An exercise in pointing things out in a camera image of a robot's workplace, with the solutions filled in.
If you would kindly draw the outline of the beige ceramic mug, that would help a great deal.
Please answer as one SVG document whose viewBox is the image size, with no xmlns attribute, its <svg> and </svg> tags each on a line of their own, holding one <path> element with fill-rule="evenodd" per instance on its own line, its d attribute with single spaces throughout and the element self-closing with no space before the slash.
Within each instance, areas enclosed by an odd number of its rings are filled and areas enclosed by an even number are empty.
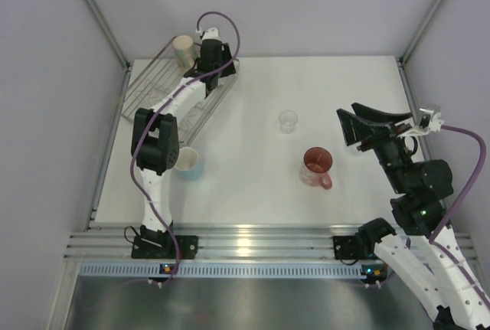
<svg viewBox="0 0 490 330">
<path fill-rule="evenodd" d="M 184 74 L 194 66 L 197 58 L 194 40 L 190 35 L 179 35 L 173 39 L 172 47 L 176 64 Z"/>
</svg>

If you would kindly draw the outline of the pink cartoon mug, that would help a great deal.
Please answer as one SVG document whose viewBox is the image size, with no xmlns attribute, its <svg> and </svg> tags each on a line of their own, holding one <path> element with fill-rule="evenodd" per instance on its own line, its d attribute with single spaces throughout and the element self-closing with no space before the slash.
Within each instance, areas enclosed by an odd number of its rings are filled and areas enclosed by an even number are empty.
<svg viewBox="0 0 490 330">
<path fill-rule="evenodd" d="M 303 156 L 299 177 L 308 186 L 330 190 L 333 187 L 329 174 L 332 166 L 333 158 L 329 151 L 321 147 L 312 147 Z"/>
</svg>

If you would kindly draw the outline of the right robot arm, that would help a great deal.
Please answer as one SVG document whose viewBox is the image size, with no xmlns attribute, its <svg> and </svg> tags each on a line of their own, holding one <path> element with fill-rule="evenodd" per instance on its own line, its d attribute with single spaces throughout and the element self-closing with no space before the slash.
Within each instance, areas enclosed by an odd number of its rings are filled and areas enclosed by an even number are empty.
<svg viewBox="0 0 490 330">
<path fill-rule="evenodd" d="M 417 297 L 434 329 L 487 329 L 489 296 L 473 273 L 452 228 L 453 209 L 442 200 L 453 194 L 452 171 L 441 159 L 415 162 L 416 141 L 445 129 L 439 110 L 386 113 L 360 103 L 337 110 L 345 144 L 360 152 L 373 151 L 392 189 L 390 201 L 401 237 L 379 217 L 361 225 L 352 236 L 333 239 L 335 258 L 346 265 L 382 260 Z"/>
</svg>

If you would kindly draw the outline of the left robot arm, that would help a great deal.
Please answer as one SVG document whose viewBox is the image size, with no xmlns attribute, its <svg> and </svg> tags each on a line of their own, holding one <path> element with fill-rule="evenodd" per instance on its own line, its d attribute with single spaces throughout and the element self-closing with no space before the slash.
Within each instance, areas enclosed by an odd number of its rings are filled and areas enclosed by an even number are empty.
<svg viewBox="0 0 490 330">
<path fill-rule="evenodd" d="M 159 103 L 135 113 L 130 176 L 144 198 L 142 226 L 156 232 L 149 238 L 148 248 L 157 257 L 169 256 L 175 247 L 174 239 L 165 232 L 172 224 L 167 193 L 170 171 L 180 152 L 179 123 L 209 97 L 220 78 L 235 73 L 229 44 L 206 34 L 194 66 L 177 87 Z"/>
</svg>

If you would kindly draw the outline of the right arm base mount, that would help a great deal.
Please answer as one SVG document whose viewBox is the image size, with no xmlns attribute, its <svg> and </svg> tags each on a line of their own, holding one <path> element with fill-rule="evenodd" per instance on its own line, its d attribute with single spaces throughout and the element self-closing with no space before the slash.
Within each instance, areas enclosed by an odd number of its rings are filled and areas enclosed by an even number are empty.
<svg viewBox="0 0 490 330">
<path fill-rule="evenodd" d="M 333 236 L 335 259 L 348 266 L 359 260 L 376 260 L 375 245 L 390 234 L 395 235 L 395 229 L 379 217 L 360 226 L 353 235 Z"/>
</svg>

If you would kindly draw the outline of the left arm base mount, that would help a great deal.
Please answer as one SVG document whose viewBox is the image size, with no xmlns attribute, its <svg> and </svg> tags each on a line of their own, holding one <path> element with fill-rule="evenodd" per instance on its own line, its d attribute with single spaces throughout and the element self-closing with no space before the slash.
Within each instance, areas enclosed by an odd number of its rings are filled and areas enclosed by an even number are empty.
<svg viewBox="0 0 490 330">
<path fill-rule="evenodd" d="M 139 230 L 127 226 L 123 236 L 132 244 L 131 258 L 136 260 L 176 259 L 193 260 L 198 253 L 198 236 L 172 235 L 166 232 L 153 231 L 142 225 Z"/>
</svg>

